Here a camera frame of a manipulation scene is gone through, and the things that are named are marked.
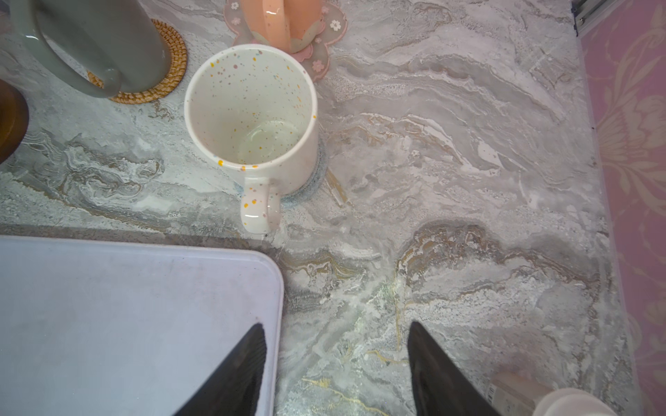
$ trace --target woven rattan coaster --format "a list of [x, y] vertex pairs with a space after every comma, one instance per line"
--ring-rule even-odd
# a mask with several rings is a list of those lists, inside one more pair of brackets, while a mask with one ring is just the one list
[[[182, 76], [185, 75], [185, 68], [187, 67], [187, 49], [185, 42], [182, 40], [180, 33], [173, 27], [164, 22], [153, 19], [153, 24], [157, 31], [162, 35], [168, 45], [169, 52], [171, 52], [171, 68], [169, 68], [166, 77], [153, 88], [142, 91], [140, 93], [119, 93], [117, 96], [110, 98], [110, 100], [121, 104], [143, 104], [151, 101], [166, 97], [177, 86]], [[102, 87], [104, 83], [101, 79], [97, 78], [92, 72], [88, 71], [88, 79], [98, 87]]]

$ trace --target mug handle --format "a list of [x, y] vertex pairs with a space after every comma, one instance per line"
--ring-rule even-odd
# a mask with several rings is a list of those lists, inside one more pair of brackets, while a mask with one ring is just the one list
[[107, 68], [96, 74], [103, 82], [99, 88], [66, 64], [49, 46], [37, 22], [35, 0], [15, 0], [10, 6], [11, 22], [23, 38], [23, 44], [37, 60], [56, 77], [72, 87], [97, 98], [109, 98], [121, 90], [121, 74], [115, 68]]
[[252, 234], [267, 234], [280, 225], [280, 194], [268, 178], [246, 178], [240, 219]]
[[268, 42], [284, 52], [291, 53], [291, 32], [289, 19], [284, 14], [284, 0], [262, 1]]

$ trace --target white speckled mug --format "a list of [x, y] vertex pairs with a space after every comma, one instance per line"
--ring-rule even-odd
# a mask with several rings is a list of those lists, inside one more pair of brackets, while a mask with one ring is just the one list
[[264, 45], [218, 53], [194, 74], [185, 122], [194, 143], [243, 187], [253, 234], [280, 224], [280, 196], [307, 183], [317, 161], [317, 96], [305, 69]]

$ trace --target mug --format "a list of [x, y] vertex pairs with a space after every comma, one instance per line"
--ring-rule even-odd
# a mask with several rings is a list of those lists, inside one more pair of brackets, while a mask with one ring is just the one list
[[239, 0], [252, 36], [263, 43], [296, 53], [321, 29], [321, 0]]
[[[171, 66], [168, 46], [137, 0], [11, 0], [9, 8], [28, 51], [55, 76], [92, 97], [146, 91]], [[44, 33], [104, 87], [65, 63]]]
[[307, 183], [318, 156], [317, 95], [301, 64], [265, 45], [214, 55], [187, 87], [185, 123], [199, 149], [243, 187], [245, 229], [276, 229], [280, 197]]

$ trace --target gray mug handle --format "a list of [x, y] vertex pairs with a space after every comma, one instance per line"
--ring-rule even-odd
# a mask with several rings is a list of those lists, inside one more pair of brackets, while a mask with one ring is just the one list
[[44, 39], [44, 34], [37, 23], [35, 0], [12, 1], [10, 14], [11, 22], [23, 37], [25, 47], [56, 77], [92, 97], [104, 99], [120, 92], [121, 74], [117, 69], [107, 68], [101, 74], [96, 74], [104, 82], [104, 87], [99, 88], [79, 75], [54, 52]]

